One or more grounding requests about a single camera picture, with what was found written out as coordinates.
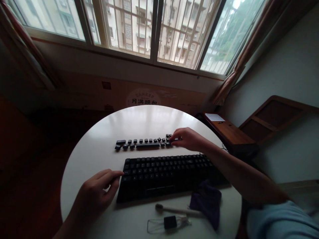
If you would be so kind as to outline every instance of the paper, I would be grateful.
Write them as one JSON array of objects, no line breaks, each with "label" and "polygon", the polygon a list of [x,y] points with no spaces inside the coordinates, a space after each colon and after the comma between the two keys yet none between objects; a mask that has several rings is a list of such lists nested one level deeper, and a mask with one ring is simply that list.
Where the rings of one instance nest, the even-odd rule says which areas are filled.
[{"label": "paper", "polygon": [[205,115],[209,118],[210,121],[225,121],[223,118],[221,118],[217,114],[206,114]]}]

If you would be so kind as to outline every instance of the table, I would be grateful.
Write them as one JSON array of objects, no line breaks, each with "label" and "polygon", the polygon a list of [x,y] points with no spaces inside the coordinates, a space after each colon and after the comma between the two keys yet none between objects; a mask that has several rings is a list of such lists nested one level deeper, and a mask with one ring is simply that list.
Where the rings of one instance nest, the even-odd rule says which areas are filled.
[{"label": "table", "polygon": [[[110,168],[123,170],[126,158],[176,156],[198,154],[185,148],[159,148],[157,150],[120,150],[114,147],[116,140],[140,138],[163,138],[175,129],[190,127],[222,146],[220,139],[202,122],[182,111],[165,106],[134,106],[117,111],[96,123],[78,142],[66,165],[61,186],[62,219],[67,218],[75,197],[87,179],[97,172]],[[215,232],[205,218],[190,218],[192,225],[186,226],[176,233],[152,235],[147,233],[148,219],[163,219],[174,215],[170,212],[158,214],[155,204],[187,208],[190,193],[153,203],[140,204],[119,209],[115,196],[112,204],[98,219],[90,231],[89,238],[235,238],[241,215],[242,198],[234,187],[221,190],[219,230]]]}]

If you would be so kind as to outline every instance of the floor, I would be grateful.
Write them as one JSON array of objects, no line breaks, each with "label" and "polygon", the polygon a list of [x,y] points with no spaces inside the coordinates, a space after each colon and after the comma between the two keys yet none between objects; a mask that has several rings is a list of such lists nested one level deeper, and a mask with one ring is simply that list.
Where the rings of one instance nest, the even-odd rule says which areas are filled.
[{"label": "floor", "polygon": [[[1,188],[1,238],[52,238],[62,225],[60,187],[68,158],[84,133],[110,112],[49,110],[30,119],[50,139],[50,146],[34,156]],[[247,238],[240,225],[238,239]]]}]

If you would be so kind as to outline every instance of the curtain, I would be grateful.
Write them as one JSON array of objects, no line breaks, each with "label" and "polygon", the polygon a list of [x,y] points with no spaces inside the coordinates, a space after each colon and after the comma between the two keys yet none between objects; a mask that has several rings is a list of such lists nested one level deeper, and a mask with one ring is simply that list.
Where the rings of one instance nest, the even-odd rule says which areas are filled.
[{"label": "curtain", "polygon": [[284,12],[289,1],[268,0],[265,3],[259,20],[252,30],[250,38],[246,42],[241,54],[239,55],[233,72],[226,78],[218,91],[213,95],[211,103],[222,106],[226,100],[232,86],[237,82],[243,72],[246,63],[251,58],[260,43],[276,24],[281,14]]},{"label": "curtain", "polygon": [[49,90],[60,86],[55,72],[5,0],[0,0],[0,38],[28,80]]}]

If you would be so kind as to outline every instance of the spacebar keycap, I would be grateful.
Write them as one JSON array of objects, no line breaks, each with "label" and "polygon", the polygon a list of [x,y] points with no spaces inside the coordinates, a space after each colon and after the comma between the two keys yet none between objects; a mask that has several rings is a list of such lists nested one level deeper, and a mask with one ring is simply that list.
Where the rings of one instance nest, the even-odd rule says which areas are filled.
[{"label": "spacebar keycap", "polygon": [[136,148],[152,148],[159,147],[159,143],[147,143],[147,144],[137,144]]}]

